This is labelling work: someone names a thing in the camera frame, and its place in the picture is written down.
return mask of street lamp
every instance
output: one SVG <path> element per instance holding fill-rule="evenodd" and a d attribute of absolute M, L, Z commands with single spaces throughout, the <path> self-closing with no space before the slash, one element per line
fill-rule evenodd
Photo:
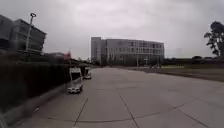
<path fill-rule="evenodd" d="M 30 32 L 32 29 L 33 18 L 36 17 L 37 15 L 35 13 L 30 13 L 30 16 L 31 16 L 30 25 L 29 25 L 29 30 L 28 30 L 27 39 L 26 39 L 26 52 L 28 52 L 28 49 L 29 49 Z"/>

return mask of road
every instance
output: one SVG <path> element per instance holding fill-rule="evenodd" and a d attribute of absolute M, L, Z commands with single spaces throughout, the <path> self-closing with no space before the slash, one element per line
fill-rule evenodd
<path fill-rule="evenodd" d="M 101 68 L 80 95 L 61 94 L 18 128 L 223 128 L 224 84 Z"/>

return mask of shrub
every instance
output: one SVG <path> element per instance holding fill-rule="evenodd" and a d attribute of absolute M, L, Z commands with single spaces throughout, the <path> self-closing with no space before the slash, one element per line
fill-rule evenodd
<path fill-rule="evenodd" d="M 68 65 L 1 62 L 0 109 L 6 111 L 69 81 Z"/>

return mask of low wall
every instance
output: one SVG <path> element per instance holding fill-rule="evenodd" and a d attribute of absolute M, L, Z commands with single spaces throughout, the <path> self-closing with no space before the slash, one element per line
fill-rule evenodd
<path fill-rule="evenodd" d="M 74 80 L 74 83 L 77 83 L 79 81 L 80 78 Z M 65 92 L 67 90 L 67 84 L 61 85 L 60 87 L 46 92 L 39 97 L 32 98 L 24 102 L 23 104 L 5 112 L 3 116 L 5 118 L 6 123 L 8 125 L 12 125 L 15 122 L 19 121 L 21 118 L 32 115 L 36 108 L 40 107 L 52 98 L 58 96 L 60 93 Z"/>

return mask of overcast sky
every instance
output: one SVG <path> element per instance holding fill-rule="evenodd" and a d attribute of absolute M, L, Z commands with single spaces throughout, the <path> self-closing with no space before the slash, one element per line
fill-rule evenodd
<path fill-rule="evenodd" d="M 90 38 L 160 41 L 166 57 L 211 56 L 203 35 L 224 23 L 223 0 L 0 0 L 0 13 L 29 21 L 47 33 L 44 52 L 90 56 Z"/>

